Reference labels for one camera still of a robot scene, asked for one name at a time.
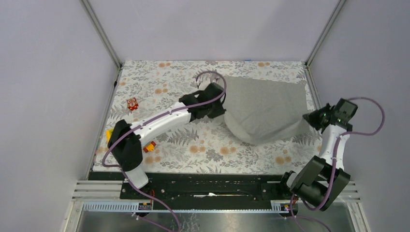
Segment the grey cloth napkin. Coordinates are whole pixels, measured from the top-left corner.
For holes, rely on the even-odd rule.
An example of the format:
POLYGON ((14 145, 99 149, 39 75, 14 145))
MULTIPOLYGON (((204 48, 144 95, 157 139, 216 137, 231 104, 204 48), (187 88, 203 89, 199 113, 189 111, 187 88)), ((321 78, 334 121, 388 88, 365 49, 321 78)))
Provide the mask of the grey cloth napkin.
POLYGON ((243 77, 227 82, 224 121, 239 140, 261 145, 309 132, 304 84, 243 77))

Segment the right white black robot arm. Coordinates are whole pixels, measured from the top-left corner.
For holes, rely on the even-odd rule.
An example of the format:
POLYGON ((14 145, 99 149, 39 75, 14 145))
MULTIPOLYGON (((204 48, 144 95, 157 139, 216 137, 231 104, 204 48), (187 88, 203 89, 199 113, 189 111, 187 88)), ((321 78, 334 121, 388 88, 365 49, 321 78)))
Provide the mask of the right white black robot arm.
POLYGON ((322 134, 322 151, 299 172, 286 172, 277 186, 278 195, 289 199, 299 196, 312 210, 325 211, 349 183, 344 171, 343 154, 352 131, 349 121, 358 106, 341 98, 334 106, 303 115, 303 119, 322 134))

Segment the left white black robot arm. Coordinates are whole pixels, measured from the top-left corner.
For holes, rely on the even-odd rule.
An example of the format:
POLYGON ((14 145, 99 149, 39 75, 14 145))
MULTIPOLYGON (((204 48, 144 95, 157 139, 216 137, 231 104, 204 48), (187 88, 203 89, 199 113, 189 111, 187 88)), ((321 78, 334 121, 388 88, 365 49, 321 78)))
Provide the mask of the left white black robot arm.
POLYGON ((170 109, 147 119, 127 123, 124 119, 116 123, 108 142, 107 154, 112 154, 119 168, 132 186, 132 193, 139 199, 149 195, 149 180, 141 166, 143 149, 153 139, 166 131, 203 117, 215 118, 225 113, 223 108, 226 88, 210 83, 179 98, 170 109))

